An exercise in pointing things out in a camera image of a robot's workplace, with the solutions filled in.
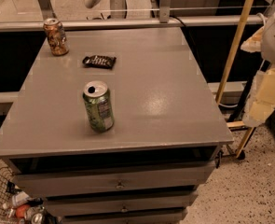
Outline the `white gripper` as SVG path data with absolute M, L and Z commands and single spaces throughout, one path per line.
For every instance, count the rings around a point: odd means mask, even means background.
M 275 63 L 275 12 L 268 18 L 265 27 L 259 28 L 241 44 L 241 50 L 260 52 L 262 58 Z M 248 127 L 258 127 L 275 110 L 275 65 L 266 72 L 258 71 L 242 118 Z

